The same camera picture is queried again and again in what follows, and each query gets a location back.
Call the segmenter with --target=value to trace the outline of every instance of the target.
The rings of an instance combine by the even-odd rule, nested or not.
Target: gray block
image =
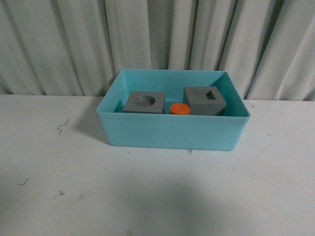
[[[132,91],[123,112],[164,114],[165,92]]]
[[[183,103],[190,106],[191,115],[223,116],[225,99],[217,87],[185,87]]]

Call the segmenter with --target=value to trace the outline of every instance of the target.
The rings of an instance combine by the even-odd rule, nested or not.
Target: plastic bin
[[[224,116],[170,115],[184,87],[216,86],[227,106]],[[132,91],[165,92],[165,114],[123,113]],[[97,108],[114,146],[232,150],[250,113],[228,73],[191,70],[122,70]]]

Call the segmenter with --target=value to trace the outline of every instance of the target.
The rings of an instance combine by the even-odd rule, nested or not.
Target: white table
[[[189,153],[109,146],[101,99],[0,95],[1,236],[315,235],[315,102],[245,101],[234,151]]]

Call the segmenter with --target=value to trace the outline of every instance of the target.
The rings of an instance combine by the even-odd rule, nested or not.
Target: orange cylinder
[[[175,103],[170,107],[169,113],[175,115],[189,115],[190,107],[184,103]]]

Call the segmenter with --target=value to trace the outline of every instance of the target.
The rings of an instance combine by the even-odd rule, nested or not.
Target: curtain fold
[[[315,100],[315,1],[285,1],[248,99]]]
[[[0,93],[104,95],[118,72],[225,70],[246,99],[315,100],[314,0],[2,0]]]

